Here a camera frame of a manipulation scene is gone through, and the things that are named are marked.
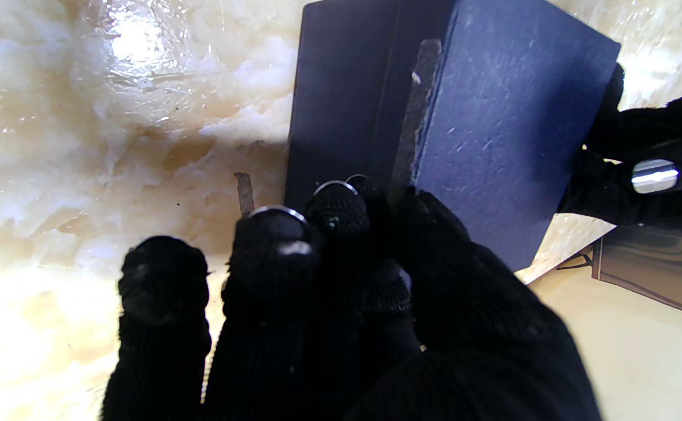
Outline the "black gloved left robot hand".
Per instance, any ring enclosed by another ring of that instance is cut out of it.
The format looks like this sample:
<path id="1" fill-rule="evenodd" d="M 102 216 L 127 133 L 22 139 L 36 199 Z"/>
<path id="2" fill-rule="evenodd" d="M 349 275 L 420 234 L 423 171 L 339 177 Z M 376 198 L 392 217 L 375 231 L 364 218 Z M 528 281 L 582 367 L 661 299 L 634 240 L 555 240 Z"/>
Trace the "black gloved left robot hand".
<path id="1" fill-rule="evenodd" d="M 616 65 L 557 211 L 682 232 L 682 98 L 621 111 L 624 77 Z"/>

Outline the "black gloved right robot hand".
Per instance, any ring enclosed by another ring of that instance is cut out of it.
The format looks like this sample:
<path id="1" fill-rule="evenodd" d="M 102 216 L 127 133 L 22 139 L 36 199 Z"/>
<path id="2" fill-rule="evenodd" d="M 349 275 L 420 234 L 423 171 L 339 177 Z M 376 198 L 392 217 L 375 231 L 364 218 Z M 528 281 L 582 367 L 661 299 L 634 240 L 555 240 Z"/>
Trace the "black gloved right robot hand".
<path id="1" fill-rule="evenodd" d="M 212 347 L 208 266 L 124 258 L 101 420 L 600 420 L 565 323 L 434 195 L 363 175 L 239 219 Z"/>

